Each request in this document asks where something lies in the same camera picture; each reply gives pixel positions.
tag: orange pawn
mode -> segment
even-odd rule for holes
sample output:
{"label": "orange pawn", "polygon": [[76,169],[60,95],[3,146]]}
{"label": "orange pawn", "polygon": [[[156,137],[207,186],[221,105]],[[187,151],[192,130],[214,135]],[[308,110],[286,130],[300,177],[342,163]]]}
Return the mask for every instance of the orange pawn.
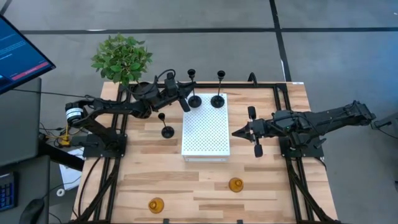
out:
{"label": "orange pawn", "polygon": [[154,198],[148,203],[148,208],[150,212],[158,214],[163,211],[164,202],[161,198]]}
{"label": "orange pawn", "polygon": [[240,192],[243,189],[243,180],[237,177],[232,178],[229,181],[229,189],[233,192]]}

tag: green plant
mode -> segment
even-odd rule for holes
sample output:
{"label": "green plant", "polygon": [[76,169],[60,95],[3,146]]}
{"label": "green plant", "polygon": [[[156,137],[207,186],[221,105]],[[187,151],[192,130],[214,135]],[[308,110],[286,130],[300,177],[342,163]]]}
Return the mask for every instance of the green plant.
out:
{"label": "green plant", "polygon": [[147,64],[152,62],[152,53],[142,46],[144,42],[133,37],[125,38],[121,34],[114,38],[109,36],[99,43],[97,54],[91,58],[91,66],[97,72],[101,70],[102,78],[106,77],[114,83],[127,86],[130,81],[138,82],[141,74],[147,72]]}

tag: gray floor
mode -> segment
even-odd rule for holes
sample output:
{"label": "gray floor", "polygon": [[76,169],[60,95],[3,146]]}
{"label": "gray floor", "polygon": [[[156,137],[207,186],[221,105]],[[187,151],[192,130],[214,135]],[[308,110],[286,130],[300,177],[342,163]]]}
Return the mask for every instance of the gray floor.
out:
{"label": "gray floor", "polygon": [[[275,0],[281,27],[398,27],[395,0]],[[13,0],[5,16],[21,30],[273,27],[269,1],[251,0]],[[98,96],[103,80],[90,57],[107,35],[28,35],[57,69],[45,74],[43,91]],[[166,68],[179,80],[197,70],[197,80],[282,81],[274,33],[139,34],[154,53],[144,77]],[[326,110],[360,100],[382,118],[398,111],[398,32],[283,33],[292,80],[305,82],[311,108]],[[65,103],[42,97],[41,120],[65,125]],[[326,136],[328,177],[339,219],[345,223],[398,220],[398,140],[370,127],[345,128]],[[52,185],[59,184],[53,164]],[[67,221],[75,191],[52,195],[51,212]]]}

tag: computer monitor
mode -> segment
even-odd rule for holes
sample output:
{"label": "computer monitor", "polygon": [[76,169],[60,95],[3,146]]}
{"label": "computer monitor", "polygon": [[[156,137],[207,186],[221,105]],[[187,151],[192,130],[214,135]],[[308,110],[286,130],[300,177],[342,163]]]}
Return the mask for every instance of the computer monitor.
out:
{"label": "computer monitor", "polygon": [[0,94],[55,69],[55,65],[0,15]]}

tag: wooden tabletop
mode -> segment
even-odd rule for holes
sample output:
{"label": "wooden tabletop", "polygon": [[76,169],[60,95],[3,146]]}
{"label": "wooden tabletop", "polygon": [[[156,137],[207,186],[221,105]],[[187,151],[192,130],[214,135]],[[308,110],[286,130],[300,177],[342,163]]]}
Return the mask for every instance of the wooden tabletop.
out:
{"label": "wooden tabletop", "polygon": [[[287,86],[292,110],[309,111],[304,85],[287,83]],[[106,82],[101,97],[115,100],[117,90],[117,85]],[[197,88],[195,91],[216,93],[217,89]],[[221,92],[228,94],[230,133],[247,123],[248,106],[256,107],[258,118],[271,118],[276,110],[272,89],[225,88]],[[280,155],[277,138],[260,140],[264,150],[261,158],[254,157],[249,141],[230,136],[231,156],[227,163],[185,162],[181,156],[183,111],[179,103],[174,103],[161,112],[166,114],[167,125],[175,130],[171,139],[161,136],[163,124],[157,113],[149,119],[128,118],[128,144],[121,160],[113,223],[161,223],[164,218],[169,218],[171,223],[236,223],[240,219],[244,223],[295,223],[285,159]],[[97,120],[111,126],[112,115],[105,114]],[[95,160],[85,162],[81,183]],[[326,214],[337,218],[325,168],[314,158],[304,158],[303,163],[310,193]],[[82,209],[96,195],[102,169],[103,159],[87,183]],[[243,179],[243,191],[229,190],[228,181],[233,177]],[[306,219],[303,198],[298,194],[302,216]],[[155,197],[162,198],[165,203],[159,214],[148,209],[148,202]],[[101,218],[105,216],[107,202],[108,195],[104,197]]]}

